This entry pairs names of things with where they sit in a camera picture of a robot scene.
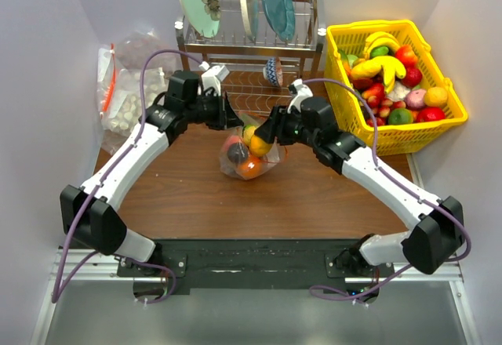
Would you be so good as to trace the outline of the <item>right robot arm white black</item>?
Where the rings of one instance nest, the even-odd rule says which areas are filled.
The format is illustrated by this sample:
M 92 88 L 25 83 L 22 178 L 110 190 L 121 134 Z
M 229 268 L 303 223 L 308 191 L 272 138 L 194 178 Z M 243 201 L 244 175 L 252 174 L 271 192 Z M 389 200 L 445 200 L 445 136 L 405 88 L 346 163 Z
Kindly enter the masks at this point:
M 321 97 L 298 107 L 276 106 L 256 132 L 265 143 L 302 143 L 323 165 L 358 183 L 383 202 L 406 226 L 402 233 L 369 234 L 342 257 L 343 264 L 368 276 L 384 263 L 408 263 L 433 274 L 465 242 L 462 205 L 440 199 L 391 169 L 362 140 L 338 128 L 331 106 Z

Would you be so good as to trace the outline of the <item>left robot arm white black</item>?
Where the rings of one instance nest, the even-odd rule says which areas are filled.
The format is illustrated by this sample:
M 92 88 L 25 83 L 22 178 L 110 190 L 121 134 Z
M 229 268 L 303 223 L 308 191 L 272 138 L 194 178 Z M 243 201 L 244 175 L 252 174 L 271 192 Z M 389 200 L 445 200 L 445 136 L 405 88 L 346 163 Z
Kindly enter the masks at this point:
M 231 108 L 222 82 L 229 71 L 214 65 L 202 75 L 177 71 L 168 89 L 146 110 L 131 135 L 95 175 L 79 187 L 66 186 L 60 194 L 67 240 L 76 240 L 95 251 L 135 260 L 145 276 L 162 269 L 156 243 L 130 230 L 118 210 L 144 170 L 163 153 L 190 124 L 226 130 L 242 125 Z

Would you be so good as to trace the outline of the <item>pink yellow peach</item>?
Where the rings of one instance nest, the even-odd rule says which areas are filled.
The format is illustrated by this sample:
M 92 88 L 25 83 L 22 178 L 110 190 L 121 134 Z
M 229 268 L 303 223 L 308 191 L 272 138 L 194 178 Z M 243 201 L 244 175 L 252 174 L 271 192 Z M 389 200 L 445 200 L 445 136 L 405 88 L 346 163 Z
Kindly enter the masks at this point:
M 222 149 L 226 151 L 232 144 L 234 143 L 240 143 L 241 142 L 241 137 L 238 135 L 230 135 L 225 141 L 224 145 L 222 146 Z

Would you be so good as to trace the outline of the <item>clear orange-zipper zip bag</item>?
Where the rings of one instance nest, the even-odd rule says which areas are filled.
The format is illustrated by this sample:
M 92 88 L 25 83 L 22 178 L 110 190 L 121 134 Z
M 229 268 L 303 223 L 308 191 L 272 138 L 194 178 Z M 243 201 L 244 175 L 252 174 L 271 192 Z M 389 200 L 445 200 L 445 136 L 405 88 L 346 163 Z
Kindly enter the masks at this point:
M 256 128 L 258 128 L 263 122 L 264 122 L 264 117 L 263 116 L 256 116 L 254 114 L 246 113 L 246 112 L 239 112 L 238 116 L 240 117 L 241 120 L 243 120 L 244 125 L 242 127 L 237 127 L 231 130 L 230 135 L 238 135 L 241 137 L 241 142 L 244 143 L 242 140 L 242 130 L 246 125 L 255 125 Z M 249 151 L 249 156 L 252 155 L 250 150 L 249 150 L 249 144 L 245 144 L 248 148 Z M 232 164 L 228 159 L 226 155 L 227 151 L 224 151 L 221 147 L 220 149 L 220 154 L 219 154 L 219 162 L 220 162 L 220 171 L 232 178 L 235 179 L 240 179 L 244 180 L 243 178 L 240 177 L 239 174 L 237 174 L 237 165 Z M 262 158 L 259 158 L 262 163 L 262 173 L 260 174 L 263 175 L 267 173 L 269 170 L 273 169 L 275 166 L 282 164 L 287 156 L 287 149 L 286 147 L 281 147 L 277 145 L 277 143 L 274 143 L 272 146 L 272 149 Z

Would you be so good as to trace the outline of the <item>dark purple plum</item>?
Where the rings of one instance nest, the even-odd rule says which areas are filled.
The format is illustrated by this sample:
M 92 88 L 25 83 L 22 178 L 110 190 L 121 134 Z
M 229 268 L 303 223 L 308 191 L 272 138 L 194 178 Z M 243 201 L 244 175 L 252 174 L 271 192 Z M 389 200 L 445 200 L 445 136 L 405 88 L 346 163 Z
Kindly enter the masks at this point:
M 243 143 L 233 143 L 231 144 L 226 152 L 227 159 L 234 165 L 241 165 L 246 162 L 249 158 L 249 151 L 245 144 Z

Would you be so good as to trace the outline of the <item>orange fruit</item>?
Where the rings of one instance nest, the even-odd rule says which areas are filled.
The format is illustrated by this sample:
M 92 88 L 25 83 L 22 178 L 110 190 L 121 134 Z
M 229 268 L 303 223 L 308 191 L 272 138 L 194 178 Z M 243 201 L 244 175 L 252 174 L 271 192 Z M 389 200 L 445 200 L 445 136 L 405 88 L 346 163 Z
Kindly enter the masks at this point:
M 250 155 L 246 161 L 238 165 L 236 171 L 244 180 L 251 180 L 257 178 L 262 173 L 262 161 Z

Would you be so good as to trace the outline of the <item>yellow mango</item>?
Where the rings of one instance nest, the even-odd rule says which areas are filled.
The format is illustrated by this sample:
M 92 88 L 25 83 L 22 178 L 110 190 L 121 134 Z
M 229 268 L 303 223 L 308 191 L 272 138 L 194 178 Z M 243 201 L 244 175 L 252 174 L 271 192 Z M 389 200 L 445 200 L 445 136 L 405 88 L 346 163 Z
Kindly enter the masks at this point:
M 272 146 L 273 144 L 263 141 L 257 135 L 253 135 L 249 142 L 249 150 L 257 158 L 265 156 L 272 149 Z

